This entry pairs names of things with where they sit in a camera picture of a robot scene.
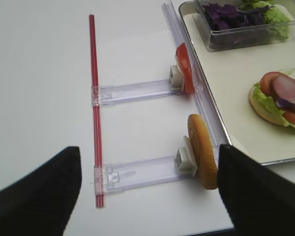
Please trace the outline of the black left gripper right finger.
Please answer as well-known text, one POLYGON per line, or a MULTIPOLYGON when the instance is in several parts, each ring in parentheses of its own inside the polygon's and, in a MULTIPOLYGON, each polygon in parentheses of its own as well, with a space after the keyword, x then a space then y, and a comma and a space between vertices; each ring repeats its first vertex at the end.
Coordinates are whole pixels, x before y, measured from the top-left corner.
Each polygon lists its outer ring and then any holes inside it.
POLYGON ((221 145, 217 186, 236 236, 295 236, 295 183, 221 145))

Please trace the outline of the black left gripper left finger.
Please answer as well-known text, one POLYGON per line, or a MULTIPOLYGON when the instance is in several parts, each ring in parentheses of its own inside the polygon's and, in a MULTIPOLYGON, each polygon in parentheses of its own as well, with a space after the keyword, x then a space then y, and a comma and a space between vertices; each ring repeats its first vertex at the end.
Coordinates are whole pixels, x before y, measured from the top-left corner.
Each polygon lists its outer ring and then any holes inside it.
POLYGON ((0 236, 63 235, 82 185, 78 147, 66 147, 0 191, 0 236))

